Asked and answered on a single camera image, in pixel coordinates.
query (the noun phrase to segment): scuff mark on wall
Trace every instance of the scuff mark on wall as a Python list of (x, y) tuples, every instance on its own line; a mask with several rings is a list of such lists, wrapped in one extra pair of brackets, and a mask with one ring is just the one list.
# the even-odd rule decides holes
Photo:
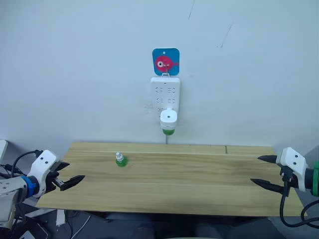
[(221, 45), (220, 45), (220, 48), (222, 48), (222, 47), (224, 46), (224, 43), (225, 43), (225, 41), (226, 41), (226, 38), (227, 38), (227, 36), (228, 36), (228, 34), (229, 34), (230, 29), (231, 29), (232, 26), (233, 26), (233, 24), (230, 24), (230, 26), (229, 26), (229, 28), (228, 28), (228, 31), (227, 31), (226, 35), (224, 36), (223, 42), (222, 42)]
[(145, 102), (145, 105), (144, 105), (144, 115), (153, 114), (153, 113), (154, 113), (153, 103), (149, 99)]
[(193, 4), (191, 5), (188, 20), (190, 19), (191, 11), (193, 11), (194, 3), (195, 3), (195, 0), (193, 0)]

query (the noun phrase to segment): black cable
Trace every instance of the black cable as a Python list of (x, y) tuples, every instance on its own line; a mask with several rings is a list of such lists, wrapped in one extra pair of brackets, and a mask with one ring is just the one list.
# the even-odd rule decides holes
[(10, 175), (10, 173), (9, 173), (9, 174), (0, 173), (0, 177), (5, 178), (5, 179), (8, 179), (8, 178), (11, 178), (11, 175)]
[(71, 217), (68, 217), (68, 219), (75, 218), (75, 217), (77, 217), (78, 215), (79, 215), (79, 211), (76, 211), (75, 214), (74, 214), (73, 216), (71, 216)]
[(281, 219), (281, 221), (283, 222), (284, 225), (286, 225), (287, 227), (290, 227), (290, 228), (297, 228), (297, 227), (300, 227), (302, 225), (305, 225), (305, 224), (308, 224), (308, 223), (311, 223), (311, 222), (319, 221), (319, 218), (311, 218), (311, 219), (303, 220), (302, 222), (296, 223), (296, 224), (287, 223), (285, 221), (285, 218), (284, 218), (284, 204), (285, 204), (285, 199), (286, 199), (287, 195), (288, 195), (288, 182), (284, 181), (284, 192), (283, 192), (283, 195), (281, 197), (280, 207), (279, 207), (280, 219)]
[[(10, 164), (6, 164), (6, 165), (4, 166), (4, 168), (5, 168), (6, 170), (10, 171), (10, 172), (12, 172), (12, 169), (13, 169), (12, 165), (10, 165)], [(18, 167), (15, 167), (13, 170), (14, 170), (14, 173), (15, 173), (15, 174), (25, 175)]]
[(71, 236), (70, 236), (70, 239), (73, 237), (73, 228), (68, 220), (68, 212), (67, 210), (64, 211), (64, 215), (65, 215), (65, 220), (66, 220), (66, 223), (69, 225), (70, 227), (70, 231), (71, 231)]
[(5, 165), (0, 164), (0, 167), (2, 167), (2, 168), (6, 171), (6, 173), (10, 176), (10, 173), (9, 173), (8, 170), (5, 168)]
[[(301, 211), (301, 214), (300, 214), (301, 220), (305, 221), (305, 213), (306, 213), (306, 211), (307, 211), (310, 207), (312, 207), (313, 205), (316, 205), (316, 204), (319, 204), (319, 200), (314, 201), (314, 202), (312, 202), (312, 203), (309, 203), (307, 206), (304, 207), (304, 209)], [(307, 223), (307, 225), (308, 225), (309, 227), (319, 229), (319, 226), (317, 226), (317, 225), (314, 225), (314, 224), (311, 224), (311, 223)]]
[[(25, 216), (25, 213), (22, 210), (20, 204), (16, 204), (15, 208), (16, 208), (17, 212), (19, 213), (19, 216), (21, 217), (21, 220), (22, 220), (22, 222), (21, 222), (22, 224), (19, 224), (20, 227), (21, 227), (21, 226), (23, 226), (26, 223), (26, 216)], [(13, 225), (12, 225), (10, 237), (12, 237), (12, 235), (13, 235), (14, 229), (16, 227), (16, 224), (17, 224), (18, 220), (19, 220), (19, 216), (16, 217), (16, 219), (15, 219)]]
[(30, 151), (30, 152), (27, 152), (27, 153), (24, 153), (24, 154), (20, 155), (18, 158), (15, 159), (15, 161), (14, 161), (14, 163), (13, 163), (13, 165), (12, 165), (11, 178), (14, 177), (14, 170), (13, 170), (13, 169), (15, 168), (16, 163), (18, 163), (18, 161), (19, 161), (22, 157), (24, 157), (24, 156), (26, 156), (26, 155), (28, 155), (28, 154), (32, 154), (32, 153), (36, 153), (36, 150)]

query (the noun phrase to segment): blue ring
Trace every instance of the blue ring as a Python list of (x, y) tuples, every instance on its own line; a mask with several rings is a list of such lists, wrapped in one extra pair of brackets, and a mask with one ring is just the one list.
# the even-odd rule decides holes
[(35, 183), (32, 183), (28, 177), (21, 176), (21, 178), (26, 182), (28, 188), (27, 198), (32, 197), (34, 193), (34, 189), (36, 187)]

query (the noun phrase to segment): blue square hook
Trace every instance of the blue square hook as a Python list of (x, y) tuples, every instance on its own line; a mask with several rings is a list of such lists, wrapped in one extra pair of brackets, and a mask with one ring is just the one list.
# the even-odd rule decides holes
[(179, 50), (176, 48), (156, 48), (153, 50), (154, 71), (158, 76), (179, 73)]

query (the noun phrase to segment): wall outlet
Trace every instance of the wall outlet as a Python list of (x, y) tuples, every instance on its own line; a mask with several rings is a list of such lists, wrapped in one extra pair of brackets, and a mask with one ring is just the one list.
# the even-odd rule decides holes
[(151, 89), (154, 111), (172, 108), (178, 113), (180, 79), (178, 77), (152, 77)]

